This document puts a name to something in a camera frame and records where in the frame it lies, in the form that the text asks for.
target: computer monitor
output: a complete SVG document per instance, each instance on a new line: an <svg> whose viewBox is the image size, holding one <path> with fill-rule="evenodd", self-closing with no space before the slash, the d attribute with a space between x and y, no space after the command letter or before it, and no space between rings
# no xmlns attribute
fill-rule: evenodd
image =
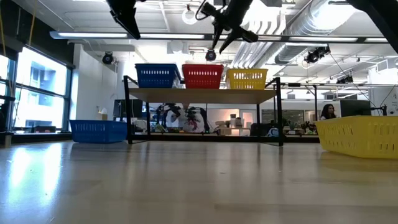
<svg viewBox="0 0 398 224"><path fill-rule="evenodd" d="M371 103L367 100L341 100L341 116L372 115Z"/></svg>
<svg viewBox="0 0 398 224"><path fill-rule="evenodd" d="M131 116L133 118L141 118L142 117L142 100L130 100L130 104L132 106ZM115 118L125 118L126 114L126 100L115 100L113 106L113 116Z"/></svg>

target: basket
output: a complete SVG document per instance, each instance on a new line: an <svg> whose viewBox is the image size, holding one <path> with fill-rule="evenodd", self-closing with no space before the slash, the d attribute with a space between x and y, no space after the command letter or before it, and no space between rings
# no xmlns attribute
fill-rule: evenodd
<svg viewBox="0 0 398 224"><path fill-rule="evenodd" d="M317 121L322 148L362 158L398 159L398 116Z"/></svg>
<svg viewBox="0 0 398 224"><path fill-rule="evenodd" d="M222 65L182 65L186 88L219 89Z"/></svg>
<svg viewBox="0 0 398 224"><path fill-rule="evenodd" d="M139 88L173 88L180 78L175 64L136 64Z"/></svg>
<svg viewBox="0 0 398 224"><path fill-rule="evenodd" d="M233 90L263 90L266 87L268 69L229 69L228 88Z"/></svg>
<svg viewBox="0 0 398 224"><path fill-rule="evenodd" d="M127 123L70 120L72 139L81 143L114 143L126 140Z"/></svg>

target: ductwork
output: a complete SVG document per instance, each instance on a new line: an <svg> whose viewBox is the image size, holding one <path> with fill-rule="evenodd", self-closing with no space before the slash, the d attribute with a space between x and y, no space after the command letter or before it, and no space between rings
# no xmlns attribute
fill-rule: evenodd
<svg viewBox="0 0 398 224"><path fill-rule="evenodd" d="M285 35L329 35L344 24L355 12L350 5L329 4L330 0L313 0L288 27ZM287 46L274 43L255 67L264 63L288 64L307 49L306 46Z"/></svg>

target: ceiling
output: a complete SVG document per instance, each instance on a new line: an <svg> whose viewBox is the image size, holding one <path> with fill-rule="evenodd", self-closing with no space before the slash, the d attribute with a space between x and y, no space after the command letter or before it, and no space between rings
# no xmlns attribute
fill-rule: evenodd
<svg viewBox="0 0 398 224"><path fill-rule="evenodd" d="M33 12L34 0L14 0L17 4L29 12ZM106 3L74 0L38 0L37 17L58 31L75 32L124 32L117 23L113 21ZM154 2L151 4L137 3L136 20L141 32L173 32L173 33L212 33L211 19L198 21L195 25L188 25L182 21L182 12L186 8L184 4L171 4L167 1ZM289 21L308 2L308 0L295 0L295 6L285 10L286 20ZM195 10L199 0L192 1L192 9ZM331 35L362 35L382 36L369 16L363 12L356 11L343 25L334 30ZM90 41L91 45L134 45L142 56L151 62L163 62L170 60L166 54L167 43L170 41L159 40L96 40ZM187 41L193 55L188 55L184 60L196 63L205 63L206 48L211 45L209 41ZM241 46L240 42L234 42L226 51L218 55L218 60L229 64L235 57ZM331 44L332 54L340 67L345 70L351 67L363 65L367 60L377 62L383 57L395 56L396 52L389 44L366 45L366 44ZM128 52L119 52L121 58L128 57ZM331 57L322 59L318 64L305 69L302 67L303 57L297 57L287 67L278 67L276 72L270 73L269 77L281 75L283 82L326 82L332 75L339 74L341 69ZM367 80L367 67L354 70L357 82Z"/></svg>

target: woman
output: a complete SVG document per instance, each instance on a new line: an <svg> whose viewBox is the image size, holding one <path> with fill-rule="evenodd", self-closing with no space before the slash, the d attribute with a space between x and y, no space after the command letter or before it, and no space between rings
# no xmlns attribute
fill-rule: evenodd
<svg viewBox="0 0 398 224"><path fill-rule="evenodd" d="M325 105L321 113L321 120L333 118L336 118L335 107L331 104Z"/></svg>

